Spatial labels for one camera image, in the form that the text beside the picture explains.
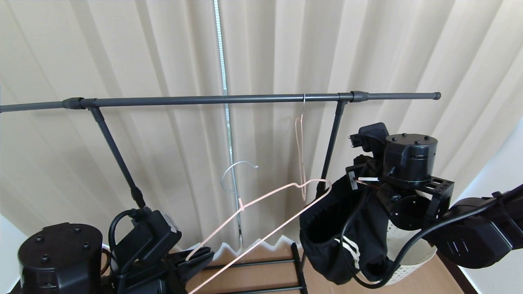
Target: curtain gap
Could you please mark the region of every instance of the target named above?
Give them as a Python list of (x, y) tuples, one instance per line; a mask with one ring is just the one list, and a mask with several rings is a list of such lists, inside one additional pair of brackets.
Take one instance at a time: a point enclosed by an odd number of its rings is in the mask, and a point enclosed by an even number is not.
[[(220, 51), (220, 67), (222, 72), (222, 85), (223, 85), (223, 95), (227, 96), (227, 74), (225, 71), (225, 58), (223, 55), (223, 43), (222, 43), (222, 29), (221, 29), (221, 23), (220, 23), (220, 9), (218, 6), (218, 0), (214, 1), (214, 17), (216, 20), (216, 35), (218, 38), (218, 50)], [(227, 127), (227, 137), (228, 137), (228, 143), (229, 143), (229, 164), (232, 165), (234, 163), (234, 155), (232, 151), (232, 131), (231, 131), (231, 114), (229, 112), (229, 104), (224, 104), (225, 106), (225, 124)], [(231, 169), (231, 176), (232, 176), (232, 185), (233, 185), (233, 191), (235, 192), (235, 204), (236, 204), (236, 210), (240, 208), (240, 202), (239, 202), (239, 195), (238, 195), (238, 187), (236, 184), (236, 175), (234, 173), (234, 168)], [(238, 221), (238, 236), (240, 238), (240, 248), (243, 248), (243, 237), (242, 237), (242, 225), (241, 225), (241, 219), (240, 215), (238, 214), (236, 216), (236, 219)]]

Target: laundry basket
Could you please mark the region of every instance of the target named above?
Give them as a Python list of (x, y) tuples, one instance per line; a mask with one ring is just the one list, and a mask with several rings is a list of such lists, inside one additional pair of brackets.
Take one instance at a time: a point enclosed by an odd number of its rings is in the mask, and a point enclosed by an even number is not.
[[(395, 260), (396, 256), (400, 252), (401, 248), (409, 239), (414, 236), (418, 231), (404, 231), (398, 229), (389, 221), (389, 227), (387, 230), (387, 256), (391, 260)], [(404, 277), (415, 271), (417, 268), (422, 266), (425, 262), (429, 261), (436, 254), (436, 247), (431, 247), (427, 241), (421, 239), (416, 242), (411, 249), (407, 252), (401, 266), (392, 275), (387, 285), (392, 285), (401, 281)]]

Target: wooden floor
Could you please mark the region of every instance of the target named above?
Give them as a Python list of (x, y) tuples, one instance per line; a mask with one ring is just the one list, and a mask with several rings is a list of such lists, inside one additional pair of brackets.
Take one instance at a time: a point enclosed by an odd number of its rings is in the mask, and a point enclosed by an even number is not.
[[(270, 259), (291, 258), (292, 253), (290, 246), (286, 243), (278, 245), (275, 251), (270, 251), (264, 247), (257, 247), (249, 253), (240, 262), (264, 261)], [(225, 264), (232, 260), (234, 256), (231, 253), (225, 253), (220, 256), (212, 265)], [(187, 290), (205, 281), (209, 276), (215, 273), (215, 270), (206, 270), (199, 273), (187, 284)], [(381, 289), (370, 290), (351, 281), (345, 285), (337, 286), (322, 275), (314, 271), (310, 263), (305, 266), (305, 280), (310, 294), (397, 294), (397, 293), (460, 293), (460, 287), (454, 281), (453, 277), (447, 271), (443, 263), (435, 256), (431, 261), (423, 265), (414, 273), (395, 285), (385, 286)], [(297, 278), (293, 263), (247, 266), (238, 268), (229, 268), (214, 280), (200, 289), (198, 294), (214, 294), (224, 292), (234, 292), (241, 290), (254, 290), (270, 287), (296, 286)], [(300, 294), (299, 290), (278, 292), (282, 294)]]

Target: clothes rack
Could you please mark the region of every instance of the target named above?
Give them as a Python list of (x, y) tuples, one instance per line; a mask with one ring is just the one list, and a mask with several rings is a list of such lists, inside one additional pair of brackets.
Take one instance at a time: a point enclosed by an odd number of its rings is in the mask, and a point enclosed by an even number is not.
[[(100, 110), (101, 107), (119, 107), (119, 106), (154, 106), (154, 105), (194, 105), (194, 104), (236, 104), (236, 103), (283, 103), (283, 102), (302, 102), (303, 94), (269, 94), (269, 95), (228, 95), (228, 96), (185, 96), (185, 97), (140, 97), (140, 98), (107, 98), (107, 99), (96, 99), (96, 98), (83, 98), (74, 97), (65, 99), (63, 101), (54, 102), (40, 102), (40, 103), (27, 103), (27, 104), (13, 104), (0, 106), (0, 113), (13, 112), (13, 111), (27, 111), (27, 110), (42, 110), (42, 109), (74, 109), (91, 111), (93, 118), (98, 123), (100, 130), (107, 144), (115, 157), (120, 170), (124, 178), (129, 185), (131, 190), (131, 197), (137, 203), (140, 208), (145, 206), (143, 195), (138, 186), (135, 184), (129, 169), (127, 168), (125, 161), (118, 150), (116, 142), (114, 141), (111, 132), (105, 123), (104, 116)], [(441, 97), (439, 92), (435, 93), (367, 93), (361, 91), (352, 91), (348, 93), (337, 93), (337, 94), (306, 94), (307, 102), (314, 101), (336, 101), (336, 111), (334, 116), (334, 123), (331, 129), (331, 136), (325, 155), (325, 161), (322, 169), (322, 179), (327, 177), (327, 171), (331, 163), (332, 152), (334, 150), (334, 144), (336, 143), (336, 137), (338, 134), (339, 125), (342, 119), (343, 111), (347, 103), (357, 103), (368, 100), (400, 100), (400, 99), (432, 99), (438, 100)], [(316, 191), (322, 192), (325, 189), (324, 183), (319, 183), (316, 187)], [(305, 278), (303, 275), (303, 267), (306, 262), (305, 253), (301, 259), (298, 253), (298, 247), (296, 243), (291, 245), (292, 258), (291, 259), (277, 259), (273, 261), (264, 262), (251, 262), (243, 264), (235, 264), (231, 267), (242, 267), (242, 266), (256, 266), (265, 264), (278, 264), (293, 262), (296, 269), (296, 275), (298, 278), (298, 285), (294, 287), (278, 287), (278, 288), (267, 288), (267, 289), (256, 289), (248, 291), (228, 292), (220, 294), (256, 294), (256, 293), (268, 293), (268, 292), (279, 292), (288, 290), (300, 290), (301, 294), (308, 294)], [(209, 266), (204, 270), (219, 269), (223, 266)]]

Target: beige curtain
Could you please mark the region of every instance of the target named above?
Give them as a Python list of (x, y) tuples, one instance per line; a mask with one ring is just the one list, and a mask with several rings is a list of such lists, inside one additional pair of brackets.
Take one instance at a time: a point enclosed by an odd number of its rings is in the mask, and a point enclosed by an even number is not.
[[(219, 1), (228, 94), (435, 92), (439, 101), (346, 106), (328, 179), (361, 153), (347, 136), (383, 121), (391, 133), (439, 140), (435, 175), (457, 197), (523, 114), (521, 1)], [(0, 2), (2, 104), (68, 97), (221, 95), (212, 1)], [(244, 202), (298, 181), (294, 119), (302, 103), (231, 105)], [(304, 161), (319, 177), (335, 103), (305, 104)], [(220, 187), (229, 165), (223, 105), (103, 109), (153, 209), (169, 213), (181, 247), (235, 210)], [(88, 111), (1, 114), (0, 211), (26, 234), (63, 221), (106, 234), (134, 207)], [(315, 185), (309, 187), (312, 199)], [(304, 203), (290, 188), (242, 213), (249, 245)], [(120, 236), (130, 225), (122, 222)], [(297, 240), (298, 224), (276, 236)], [(211, 242), (238, 248), (237, 224)]]

